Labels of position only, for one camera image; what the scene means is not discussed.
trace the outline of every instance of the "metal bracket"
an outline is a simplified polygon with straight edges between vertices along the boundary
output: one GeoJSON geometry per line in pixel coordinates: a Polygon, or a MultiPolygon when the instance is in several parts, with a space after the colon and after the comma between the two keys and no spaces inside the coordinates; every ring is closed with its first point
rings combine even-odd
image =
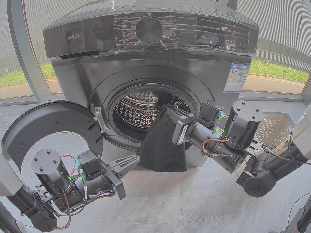
{"type": "Polygon", "coordinates": [[[95,107],[95,117],[93,117],[94,121],[97,121],[100,126],[100,131],[103,134],[105,131],[109,131],[109,128],[105,124],[103,120],[103,114],[101,113],[101,107],[95,107]]]}
{"type": "Polygon", "coordinates": [[[139,155],[130,155],[128,157],[110,161],[107,163],[107,166],[120,179],[122,179],[130,170],[132,170],[139,163],[139,160],[139,155]]]}

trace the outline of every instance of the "sticker label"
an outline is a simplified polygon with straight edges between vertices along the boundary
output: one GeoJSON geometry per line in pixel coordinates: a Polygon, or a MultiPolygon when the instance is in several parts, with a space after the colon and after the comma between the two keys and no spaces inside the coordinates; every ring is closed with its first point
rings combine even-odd
{"type": "Polygon", "coordinates": [[[185,134],[186,134],[186,131],[187,131],[187,128],[188,128],[188,125],[184,126],[183,132],[181,133],[181,136],[180,136],[180,139],[179,139],[178,143],[183,142],[185,134]]]}
{"type": "Polygon", "coordinates": [[[232,64],[224,93],[240,93],[245,83],[250,65],[232,64]]]}

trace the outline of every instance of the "cable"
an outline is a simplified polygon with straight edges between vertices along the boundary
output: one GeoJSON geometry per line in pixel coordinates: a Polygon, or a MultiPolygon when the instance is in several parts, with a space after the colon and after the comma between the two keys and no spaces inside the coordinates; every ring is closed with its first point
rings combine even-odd
{"type": "Polygon", "coordinates": [[[263,146],[263,147],[266,148],[266,149],[270,152],[270,154],[272,154],[274,157],[280,158],[280,159],[285,160],[285,161],[292,161],[292,162],[297,162],[297,163],[301,163],[301,164],[307,164],[307,165],[310,165],[310,166],[311,166],[311,163],[308,163],[308,162],[297,161],[297,160],[294,160],[294,161],[293,161],[293,160],[291,160],[291,159],[283,158],[283,157],[281,157],[281,156],[276,155],[275,153],[273,153],[273,152],[270,150],[270,148],[268,148],[268,147],[266,147],[266,146],[263,146]]]}
{"type": "MultiPolygon", "coordinates": [[[[61,156],[61,158],[65,158],[65,157],[72,158],[75,161],[75,163],[77,162],[76,159],[70,154],[65,154],[61,156]]],[[[76,171],[76,166],[70,171],[69,175],[73,175],[75,171],[76,171]]]]}
{"type": "Polygon", "coordinates": [[[227,139],[218,139],[218,138],[208,138],[208,139],[205,139],[204,142],[202,143],[202,151],[206,154],[210,154],[208,153],[206,150],[205,150],[205,144],[208,142],[208,141],[213,141],[213,142],[228,142],[230,141],[231,138],[227,138],[227,139]]]}
{"type": "MultiPolygon", "coordinates": [[[[293,204],[292,208],[290,209],[290,213],[291,213],[291,210],[293,209],[294,205],[298,202],[298,200],[300,200],[302,197],[304,197],[304,196],[306,196],[306,195],[309,195],[309,194],[311,194],[311,192],[306,193],[305,195],[302,195],[299,199],[297,199],[296,202],[293,204]]],[[[290,214],[289,214],[289,216],[288,216],[287,226],[289,226],[289,224],[290,224],[290,214]]]]}
{"type": "MultiPolygon", "coordinates": [[[[78,168],[77,168],[77,170],[78,170],[78,173],[79,173],[80,177],[82,178],[83,185],[86,186],[86,183],[85,183],[85,180],[84,180],[84,178],[83,178],[83,175],[82,175],[81,171],[80,171],[78,168]]],[[[45,206],[45,208],[46,208],[49,212],[52,212],[53,214],[58,215],[58,216],[75,216],[75,215],[79,214],[81,211],[83,211],[84,207],[86,206],[86,200],[84,200],[84,204],[82,205],[81,210],[78,211],[78,212],[76,212],[76,213],[74,213],[74,214],[71,214],[71,215],[65,215],[65,214],[59,214],[59,213],[57,213],[57,212],[53,212],[53,211],[51,211],[49,208],[47,208],[45,204],[44,204],[44,206],[45,206]]]]}
{"type": "Polygon", "coordinates": [[[57,227],[57,228],[56,228],[57,230],[64,230],[64,229],[67,229],[67,228],[69,227],[70,223],[71,223],[70,207],[69,207],[69,203],[68,203],[66,194],[65,194],[65,192],[64,192],[63,189],[62,189],[62,194],[63,194],[64,199],[65,199],[65,202],[66,202],[66,206],[67,206],[69,218],[68,218],[68,222],[66,223],[66,225],[63,226],[63,227],[57,227]]]}

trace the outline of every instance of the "orange wire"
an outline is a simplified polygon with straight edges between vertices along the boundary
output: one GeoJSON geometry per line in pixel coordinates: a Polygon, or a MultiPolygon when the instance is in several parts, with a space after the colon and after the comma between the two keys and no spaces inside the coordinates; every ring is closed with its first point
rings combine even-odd
{"type": "Polygon", "coordinates": [[[69,227],[70,223],[71,223],[70,207],[69,207],[69,203],[68,203],[68,200],[67,200],[67,198],[66,198],[66,195],[65,195],[65,192],[64,192],[63,189],[62,189],[62,194],[63,194],[63,196],[64,196],[64,198],[65,198],[65,202],[66,202],[66,206],[67,206],[69,218],[68,218],[68,222],[66,223],[66,225],[63,226],[63,227],[57,227],[57,228],[56,228],[57,230],[64,230],[64,229],[67,229],[67,228],[69,227]]]}

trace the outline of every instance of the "black garment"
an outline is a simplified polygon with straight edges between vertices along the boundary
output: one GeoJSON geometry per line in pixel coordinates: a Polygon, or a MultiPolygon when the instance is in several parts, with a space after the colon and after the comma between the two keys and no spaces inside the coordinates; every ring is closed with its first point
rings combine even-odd
{"type": "Polygon", "coordinates": [[[170,104],[161,108],[138,150],[138,165],[155,172],[185,172],[185,150],[191,147],[191,143],[176,146],[172,142],[176,125],[166,113],[167,107],[177,111],[177,108],[170,104]]]}

